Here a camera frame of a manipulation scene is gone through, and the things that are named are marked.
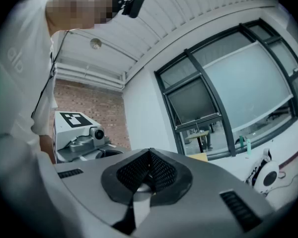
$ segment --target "window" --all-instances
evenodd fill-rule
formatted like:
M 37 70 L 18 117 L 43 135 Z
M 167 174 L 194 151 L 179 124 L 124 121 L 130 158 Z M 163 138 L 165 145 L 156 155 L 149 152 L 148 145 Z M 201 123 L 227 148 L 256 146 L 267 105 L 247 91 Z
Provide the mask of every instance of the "window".
M 286 69 L 289 76 L 293 74 L 295 69 L 298 69 L 298 64 L 295 58 L 293 57 L 293 55 L 291 54 L 291 52 L 288 50 L 288 48 L 284 43 L 282 43 L 281 41 L 278 41 L 270 44 L 269 47 L 278 57 L 278 59 Z
M 168 99 L 181 123 L 187 123 L 215 113 L 208 91 L 201 79 L 168 94 Z
M 209 160 L 267 142 L 298 119 L 298 58 L 261 19 L 185 50 L 156 72 L 179 153 Z

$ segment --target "red baseboard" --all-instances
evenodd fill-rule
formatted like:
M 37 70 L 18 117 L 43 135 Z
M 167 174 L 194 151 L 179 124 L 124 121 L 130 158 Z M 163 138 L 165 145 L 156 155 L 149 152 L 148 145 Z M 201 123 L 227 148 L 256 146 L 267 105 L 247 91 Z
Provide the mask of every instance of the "red baseboard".
M 279 169 L 282 169 L 283 167 L 285 167 L 286 165 L 288 165 L 291 161 L 293 161 L 296 157 L 298 156 L 298 151 L 292 155 L 289 159 L 287 159 L 285 162 L 281 163 L 279 165 Z

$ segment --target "ceiling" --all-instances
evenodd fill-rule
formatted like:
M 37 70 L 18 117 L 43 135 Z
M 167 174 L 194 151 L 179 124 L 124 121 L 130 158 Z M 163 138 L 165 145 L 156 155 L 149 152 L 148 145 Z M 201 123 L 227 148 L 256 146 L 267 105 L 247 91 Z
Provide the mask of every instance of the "ceiling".
M 121 14 L 93 30 L 67 35 L 58 60 L 58 78 L 121 91 L 161 50 L 200 26 L 208 13 L 225 6 L 274 6 L 277 0 L 145 0 L 136 19 Z M 100 49 L 90 40 L 102 41 Z

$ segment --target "window frame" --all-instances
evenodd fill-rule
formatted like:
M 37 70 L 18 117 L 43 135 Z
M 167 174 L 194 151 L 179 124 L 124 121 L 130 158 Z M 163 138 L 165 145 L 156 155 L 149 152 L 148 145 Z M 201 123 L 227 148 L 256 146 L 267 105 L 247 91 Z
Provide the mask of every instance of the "window frame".
M 254 32 L 252 32 L 250 30 L 250 27 L 255 26 L 255 25 L 262 27 L 265 31 L 267 31 L 271 35 L 271 37 L 264 39 L 264 40 L 261 39 L 258 35 L 256 35 Z M 277 42 L 277 41 L 281 41 L 287 47 L 287 49 L 290 51 L 290 53 L 296 60 L 297 64 L 298 64 L 298 57 L 296 56 L 296 54 L 294 53 L 292 48 L 289 46 L 289 44 L 278 34 L 278 32 L 275 29 L 273 29 L 269 24 L 267 24 L 264 20 L 262 20 L 261 18 L 254 20 L 254 21 L 247 22 L 247 23 L 240 23 L 237 26 L 231 27 L 227 30 L 224 30 L 218 34 L 215 34 L 215 35 L 199 42 L 198 44 L 192 46 L 189 49 L 185 49 L 183 53 L 176 56 L 174 59 L 172 59 L 166 65 L 164 65 L 162 68 L 160 68 L 159 70 L 154 72 L 157 82 L 158 82 L 158 85 L 159 85 L 159 88 L 160 88 L 160 91 L 161 91 L 161 94 L 162 94 L 164 104 L 167 109 L 169 119 L 170 119 L 172 131 L 173 131 L 174 138 L 176 141 L 177 150 L 178 150 L 178 153 L 180 153 L 180 154 L 185 155 L 184 146 L 182 145 L 182 142 L 181 142 L 180 132 L 190 130 L 191 128 L 196 128 L 197 125 L 202 126 L 202 125 L 210 124 L 212 122 L 220 121 L 220 120 L 222 121 L 222 124 L 223 124 L 228 152 L 220 153 L 220 154 L 216 154 L 216 153 L 209 154 L 208 159 L 215 160 L 215 159 L 229 157 L 229 156 L 234 157 L 234 156 L 236 156 L 236 154 L 243 153 L 243 152 L 247 151 L 246 146 L 240 147 L 240 148 L 235 148 L 233 133 L 232 133 L 230 122 L 229 122 L 226 110 L 223 106 L 222 100 L 220 99 L 220 96 L 218 95 L 216 88 L 214 87 L 212 81 L 209 79 L 208 75 L 204 71 L 203 67 L 200 65 L 200 63 L 197 61 L 197 59 L 193 56 L 194 52 L 196 52 L 196 51 L 202 49 L 203 47 L 205 47 L 213 42 L 216 42 L 226 36 L 234 34 L 236 32 L 240 32 L 241 34 L 243 34 L 252 43 L 258 41 L 265 48 L 265 50 L 269 53 L 269 55 L 273 58 L 273 60 L 278 65 L 279 70 L 284 75 L 286 82 L 288 84 L 288 87 L 289 87 L 292 95 L 294 96 L 293 98 L 291 98 L 288 101 L 288 105 L 291 110 L 292 118 L 289 121 L 287 121 L 285 124 L 283 124 L 282 126 L 278 127 L 277 129 L 275 129 L 274 131 L 272 131 L 271 133 L 266 135 L 265 137 L 260 138 L 259 140 L 253 142 L 252 147 L 254 147 L 254 148 L 258 147 L 259 145 L 273 139 L 274 137 L 276 137 L 277 135 L 279 135 L 280 133 L 285 131 L 287 128 L 289 128 L 298 119 L 298 95 L 297 95 L 297 92 L 295 91 L 295 88 L 293 85 L 293 81 L 298 78 L 298 70 L 295 71 L 291 76 L 289 76 L 286 69 L 284 68 L 284 66 L 282 65 L 280 60 L 278 59 L 278 57 L 275 55 L 275 53 L 269 47 L 269 44 Z M 191 75 L 181 79 L 180 81 L 176 82 L 175 84 L 165 88 L 160 75 L 163 72 L 165 72 L 166 70 L 168 70 L 169 68 L 171 68 L 173 65 L 182 61 L 185 58 L 188 58 L 190 60 L 190 62 L 196 68 L 197 71 L 192 73 Z M 176 121 L 174 120 L 174 117 L 171 115 L 171 110 L 170 110 L 171 103 L 170 103 L 170 100 L 167 95 L 174 92 L 175 90 L 180 89 L 181 87 L 189 84 L 190 82 L 192 82 L 193 80 L 195 80 L 199 77 L 201 78 L 203 84 L 205 85 L 206 90 L 209 93 L 209 96 L 211 98 L 211 101 L 212 101 L 217 113 L 210 115 L 210 116 L 203 117 L 203 118 L 195 120 L 195 121 L 187 122 L 187 123 L 184 123 L 181 125 L 176 125 Z

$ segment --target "black circle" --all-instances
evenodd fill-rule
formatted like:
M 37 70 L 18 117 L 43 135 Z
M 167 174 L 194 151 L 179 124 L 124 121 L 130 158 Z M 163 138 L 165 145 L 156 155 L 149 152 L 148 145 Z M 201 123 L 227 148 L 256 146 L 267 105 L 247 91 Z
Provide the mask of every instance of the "black circle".
M 102 139 L 102 138 L 104 137 L 104 132 L 103 132 L 102 130 L 97 130 L 97 131 L 95 132 L 95 137 L 96 137 L 96 139 L 98 139 L 98 140 Z
M 266 175 L 264 179 L 264 185 L 265 186 L 272 185 L 273 182 L 276 180 L 276 178 L 277 178 L 277 173 L 275 171 L 270 172 L 268 175 Z

